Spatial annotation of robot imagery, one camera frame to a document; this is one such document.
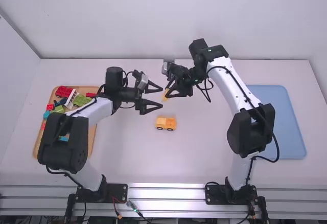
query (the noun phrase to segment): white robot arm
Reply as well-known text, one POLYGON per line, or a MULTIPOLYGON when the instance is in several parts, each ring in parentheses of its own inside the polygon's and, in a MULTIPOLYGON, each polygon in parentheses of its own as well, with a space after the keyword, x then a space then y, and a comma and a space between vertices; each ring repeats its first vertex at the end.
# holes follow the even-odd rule
MULTIPOLYGON (((87 161, 88 128, 113 115, 122 102, 134 103, 140 115, 162 108, 162 104, 142 98, 143 93, 161 92, 160 86, 143 72, 134 70, 130 73, 136 78, 135 85, 128 87, 128 74, 125 73, 123 78, 123 72, 119 67, 108 68, 105 84, 99 88, 96 97, 76 110, 50 114, 44 128, 38 151, 39 163, 51 174, 68 176, 79 186, 79 191, 83 191, 77 195, 84 197, 84 201, 105 201, 110 192, 106 177, 87 161), (62 141, 61 136, 66 135, 69 135, 68 141, 62 141)), ((126 189, 126 185, 116 185, 126 189)))
POLYGON ((211 102, 207 93, 209 89, 206 88, 207 78, 211 78, 219 87, 234 115, 227 131, 227 141, 234 155, 225 185, 214 182, 218 185, 217 190, 223 194, 216 194, 216 202, 213 203, 211 200, 210 203, 207 201, 207 204, 246 204, 244 200, 254 196, 251 189, 255 188, 249 185, 254 160, 263 158, 257 154, 265 150, 272 137, 277 146, 277 158, 276 160, 263 159, 277 162, 279 158, 278 144, 272 132, 275 110, 271 104, 263 105, 251 93, 221 45, 209 48, 204 39, 199 39, 192 42, 189 51, 194 61, 193 68, 187 69, 174 63, 164 63, 162 73, 169 80, 166 86, 168 89, 166 98, 192 96, 193 86, 196 86, 211 102), (205 88, 200 88, 198 85, 202 81, 205 82, 205 88))

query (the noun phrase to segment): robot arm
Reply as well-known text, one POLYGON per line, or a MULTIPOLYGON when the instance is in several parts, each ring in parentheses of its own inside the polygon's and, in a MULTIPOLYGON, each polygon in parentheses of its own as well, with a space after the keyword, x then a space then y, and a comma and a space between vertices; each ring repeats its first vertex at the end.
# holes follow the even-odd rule
POLYGON ((161 92, 162 88, 143 72, 134 70, 131 73, 136 78, 134 87, 127 86, 127 75, 123 78, 121 68, 108 68, 106 82, 97 96, 76 110, 50 114, 41 138, 39 163, 46 165, 49 173, 65 174, 81 188, 94 192, 99 199, 105 197, 106 178, 87 161, 88 128, 113 115, 122 102, 134 103, 140 115, 162 108, 162 104, 142 98, 143 93, 161 92), (69 135, 68 142, 60 140, 60 136, 65 135, 69 135))
POLYGON ((194 61, 193 68, 174 63, 166 63, 163 68, 169 80, 166 98, 192 96, 193 86, 199 88, 198 84, 208 77, 220 88, 234 115, 227 140, 235 154, 226 184, 233 191, 239 191, 249 182, 253 157, 265 150, 272 140, 275 110, 271 104, 263 105, 250 92, 221 45, 209 48, 204 39, 199 39, 192 42, 189 51, 194 61))

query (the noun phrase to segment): wooden tray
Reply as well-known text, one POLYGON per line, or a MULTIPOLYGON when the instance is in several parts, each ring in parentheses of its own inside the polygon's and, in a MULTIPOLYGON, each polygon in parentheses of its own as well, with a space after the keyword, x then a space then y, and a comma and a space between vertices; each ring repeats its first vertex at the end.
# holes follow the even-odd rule
MULTIPOLYGON (((84 96, 86 95, 86 93, 97 93, 98 88, 99 88, 99 87, 94 87, 94 86, 67 86, 67 87, 75 88, 78 93, 80 93, 81 95, 84 95, 84 96)), ((55 95, 57 88, 58 87, 55 87, 52 90, 48 104, 54 104, 54 100, 56 100, 57 102, 61 100, 58 97, 56 97, 56 95, 55 95)), ((36 142, 34 145, 34 149, 33 149, 33 157, 36 159, 37 159, 37 154, 38 154, 40 143, 41 143, 41 138, 43 135, 43 129, 41 127, 45 121, 46 121, 45 119, 42 119, 40 131, 37 136, 37 139, 36 139, 36 142)), ((96 135, 96 129, 97 129, 97 125, 93 126, 92 128, 89 128, 89 130, 88 130, 88 156, 87 156, 88 158, 92 154, 94 137, 96 135)))

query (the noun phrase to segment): blue mat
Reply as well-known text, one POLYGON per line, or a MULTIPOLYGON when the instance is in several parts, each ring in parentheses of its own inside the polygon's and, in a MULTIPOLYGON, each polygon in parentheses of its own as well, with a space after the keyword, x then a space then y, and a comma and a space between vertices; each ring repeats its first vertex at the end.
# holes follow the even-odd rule
MULTIPOLYGON (((281 152, 280 158, 303 159, 307 155, 307 150, 286 88, 280 85, 248 85, 247 87, 263 104, 271 103, 275 108, 274 133, 281 152)), ((259 155, 275 159, 274 141, 259 155)))

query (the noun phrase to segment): red lego brick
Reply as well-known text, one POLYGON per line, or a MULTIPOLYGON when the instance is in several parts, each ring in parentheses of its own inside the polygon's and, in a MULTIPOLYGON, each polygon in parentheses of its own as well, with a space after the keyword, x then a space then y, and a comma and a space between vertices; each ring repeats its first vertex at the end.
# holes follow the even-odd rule
POLYGON ((46 105, 46 110, 53 110, 53 108, 55 108, 54 104, 48 104, 46 105))
POLYGON ((55 92, 55 95, 58 98, 68 98, 72 91, 73 89, 71 87, 60 86, 55 92))
POLYGON ((86 97, 94 98, 97 94, 86 93, 86 97))

